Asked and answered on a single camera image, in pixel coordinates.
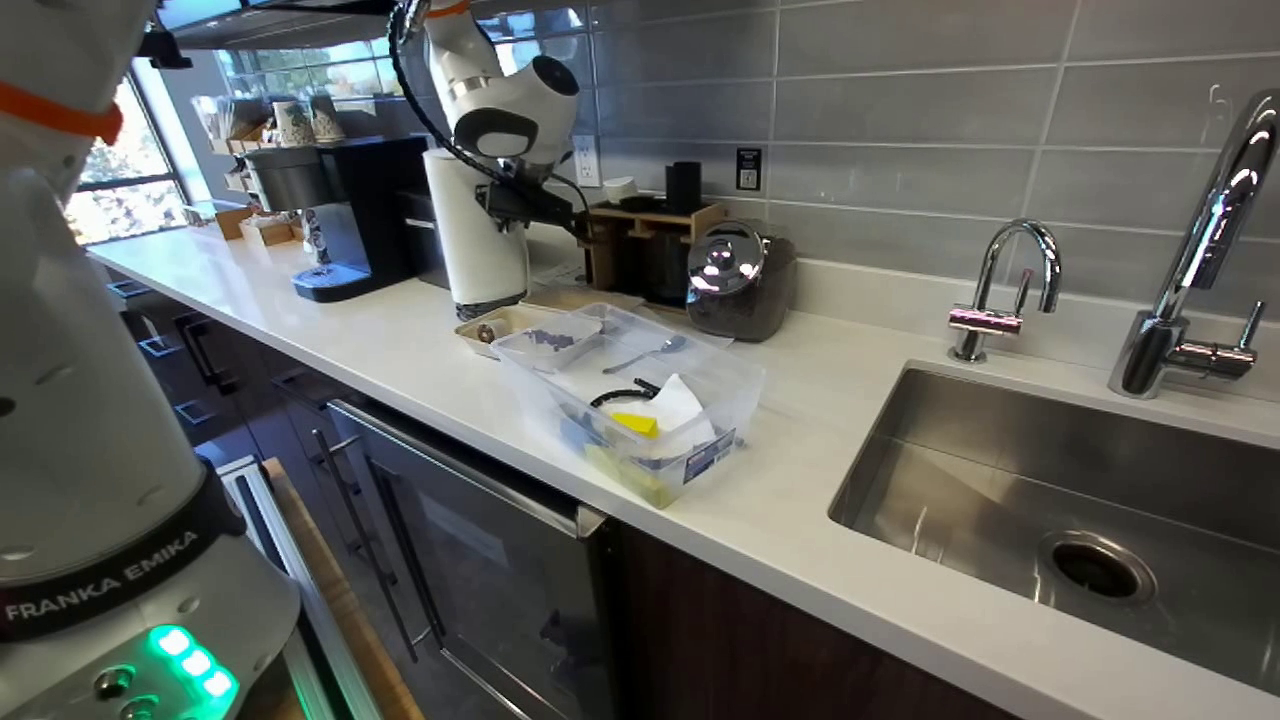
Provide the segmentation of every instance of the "green light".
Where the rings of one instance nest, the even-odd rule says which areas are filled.
[[[190,674],[204,674],[209,666],[213,666],[213,654],[201,650],[201,649],[185,660],[185,672],[190,672]]]
[[[213,672],[213,674],[204,680],[204,692],[209,692],[213,698],[237,692],[232,672]]]
[[[165,654],[185,654],[192,649],[192,634],[185,626],[167,626],[156,645]]]

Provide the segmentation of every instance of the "coffee machine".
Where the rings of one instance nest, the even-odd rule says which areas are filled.
[[[424,203],[430,140],[346,140],[320,148],[263,148],[245,156],[263,212],[295,212],[315,269],[292,287],[315,302],[366,295],[424,273],[424,233],[403,208]]]

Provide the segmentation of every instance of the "gray tile backsplash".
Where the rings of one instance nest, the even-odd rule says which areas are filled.
[[[1217,148],[1280,89],[1280,0],[601,0],[556,39],[601,175],[705,191],[805,255],[972,274],[1007,216],[1049,219],[1067,292],[1149,295]],[[737,191],[737,142],[764,191]],[[1280,284],[1280,179],[1207,292]]]

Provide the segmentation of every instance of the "box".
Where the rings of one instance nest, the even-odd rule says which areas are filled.
[[[730,340],[614,302],[551,315],[492,353],[542,430],[661,507],[745,441],[769,379]]]

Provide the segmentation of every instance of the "sink drain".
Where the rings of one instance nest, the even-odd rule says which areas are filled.
[[[1049,546],[1049,560],[1094,596],[1145,598],[1155,589],[1155,576],[1139,556],[1095,532],[1062,536]]]

